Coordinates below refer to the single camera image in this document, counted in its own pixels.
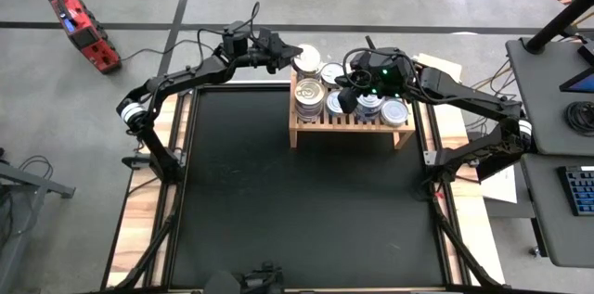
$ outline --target metal can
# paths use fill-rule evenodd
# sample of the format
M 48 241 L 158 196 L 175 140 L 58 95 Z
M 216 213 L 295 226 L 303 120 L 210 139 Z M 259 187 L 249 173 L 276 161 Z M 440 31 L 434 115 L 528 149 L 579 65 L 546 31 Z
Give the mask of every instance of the metal can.
M 407 122 L 407 119 L 408 108 L 401 100 L 386 100 L 381 106 L 381 120 L 383 123 L 393 127 L 400 127 Z
M 341 103 L 338 101 L 338 94 L 340 92 L 340 90 L 330 91 L 326 97 L 326 111 L 332 117 L 341 117 L 344 115 L 341 109 Z
M 295 112 L 301 121 L 312 122 L 324 108 L 326 90 L 322 83 L 312 79 L 300 80 L 295 86 Z
M 336 84 L 336 79 L 338 76 L 344 75 L 344 70 L 342 70 L 342 64 L 337 62 L 330 62 L 327 63 L 324 67 L 320 69 L 320 74 L 322 77 L 322 83 L 329 89 L 339 89 L 340 86 Z
M 383 98 L 379 99 L 375 95 L 359 96 L 356 101 L 359 105 L 356 106 L 355 115 L 359 121 L 375 121 L 378 118 Z
M 303 52 L 291 61 L 293 69 L 297 71 L 298 79 L 312 78 L 319 80 L 319 64 L 322 61 L 319 52 L 315 47 L 308 44 L 301 44 L 298 47 Z

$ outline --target wooden shelf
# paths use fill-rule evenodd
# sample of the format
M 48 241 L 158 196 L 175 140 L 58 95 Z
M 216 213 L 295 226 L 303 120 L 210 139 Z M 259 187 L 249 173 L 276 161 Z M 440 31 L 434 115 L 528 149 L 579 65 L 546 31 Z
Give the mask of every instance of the wooden shelf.
M 359 133 L 391 133 L 394 136 L 394 149 L 400 149 L 408 138 L 415 133 L 415 120 L 412 114 L 412 107 L 408 107 L 408 119 L 404 125 L 393 127 L 386 125 L 380 117 L 375 121 L 361 122 L 355 114 L 348 114 L 344 117 L 332 117 L 326 111 L 326 106 L 317 119 L 312 122 L 302 121 L 295 112 L 295 86 L 297 84 L 297 72 L 291 71 L 291 100 L 289 104 L 289 134 L 291 147 L 297 147 L 297 134 L 299 132 L 359 132 Z

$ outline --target keyboard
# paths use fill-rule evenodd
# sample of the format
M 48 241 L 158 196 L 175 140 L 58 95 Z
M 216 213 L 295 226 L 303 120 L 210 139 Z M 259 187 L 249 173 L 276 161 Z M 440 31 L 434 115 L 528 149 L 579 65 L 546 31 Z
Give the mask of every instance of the keyboard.
M 567 166 L 558 172 L 574 215 L 594 215 L 594 166 Z

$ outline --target concrete floor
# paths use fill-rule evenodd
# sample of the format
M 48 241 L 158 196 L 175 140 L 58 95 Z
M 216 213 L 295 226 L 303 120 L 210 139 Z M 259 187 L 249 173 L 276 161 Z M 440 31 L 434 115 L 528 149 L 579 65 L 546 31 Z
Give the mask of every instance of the concrete floor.
M 84 0 L 102 22 L 173 21 L 178 0 Z M 563 6 L 555 0 L 188 0 L 183 22 L 246 19 L 261 2 L 261 24 L 540 27 Z M 46 0 L 0 0 L 0 21 L 54 21 Z M 168 32 L 110 31 L 123 57 L 143 47 L 163 49 Z M 327 61 L 365 44 L 365 33 L 284 32 L 291 44 L 310 43 Z M 409 55 L 426 53 L 464 66 L 463 82 L 486 78 L 505 60 L 504 44 L 518 35 L 374 33 L 378 45 L 397 45 Z M 178 40 L 194 39 L 180 32 Z M 218 38 L 205 34 L 204 42 Z M 115 113 L 129 89 L 157 73 L 161 57 L 143 54 L 110 76 L 95 71 L 62 31 L 0 30 L 0 146 L 14 163 L 46 155 L 54 178 L 77 187 L 75 198 L 47 199 L 33 231 L 17 291 L 42 293 L 97 289 L 130 172 L 120 158 L 136 145 Z M 198 62 L 195 45 L 180 45 L 169 71 Z M 286 79 L 265 70 L 238 70 L 236 80 Z M 473 117 L 465 113 L 465 120 Z M 564 269 L 526 255 L 534 245 L 530 224 L 494 220 L 492 227 L 508 283 L 520 288 L 594 292 L 594 272 Z

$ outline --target black table surface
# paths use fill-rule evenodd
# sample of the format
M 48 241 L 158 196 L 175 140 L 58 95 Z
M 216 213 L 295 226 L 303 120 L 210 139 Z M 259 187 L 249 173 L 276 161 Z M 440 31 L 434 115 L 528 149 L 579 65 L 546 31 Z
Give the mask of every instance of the black table surface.
M 594 267 L 594 216 L 574 216 L 556 170 L 568 165 L 594 165 L 594 158 L 522 156 L 538 226 L 550 260 L 557 266 Z
M 201 92 L 174 260 L 174 288 L 273 261 L 287 288 L 444 283 L 420 145 L 390 134 L 300 133 L 289 93 Z
M 592 139 L 576 133 L 563 119 L 567 105 L 575 101 L 594 101 L 594 94 L 559 90 L 559 85 L 589 68 L 577 53 L 579 46 L 551 42 L 541 54 L 533 55 L 518 40 L 506 43 L 539 153 L 594 156 Z

